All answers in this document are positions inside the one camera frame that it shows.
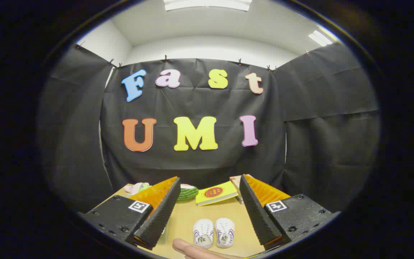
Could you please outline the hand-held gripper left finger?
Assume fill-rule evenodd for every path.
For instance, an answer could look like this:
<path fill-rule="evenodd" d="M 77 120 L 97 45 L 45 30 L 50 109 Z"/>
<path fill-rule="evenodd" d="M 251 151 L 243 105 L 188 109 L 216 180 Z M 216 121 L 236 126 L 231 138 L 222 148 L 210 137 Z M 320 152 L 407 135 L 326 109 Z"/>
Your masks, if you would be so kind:
<path fill-rule="evenodd" d="M 112 240 L 151 250 L 166 228 L 180 192 L 180 178 L 174 176 L 127 197 L 111 195 L 79 216 Z"/>

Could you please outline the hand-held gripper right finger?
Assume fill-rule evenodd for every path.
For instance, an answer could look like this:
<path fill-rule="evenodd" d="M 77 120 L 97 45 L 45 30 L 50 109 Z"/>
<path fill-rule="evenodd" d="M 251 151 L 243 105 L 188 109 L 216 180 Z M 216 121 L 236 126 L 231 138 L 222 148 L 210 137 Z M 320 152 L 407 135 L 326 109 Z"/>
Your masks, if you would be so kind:
<path fill-rule="evenodd" d="M 296 242 L 340 214 L 307 195 L 290 196 L 249 175 L 240 177 L 239 187 L 255 234 L 265 249 Z"/>

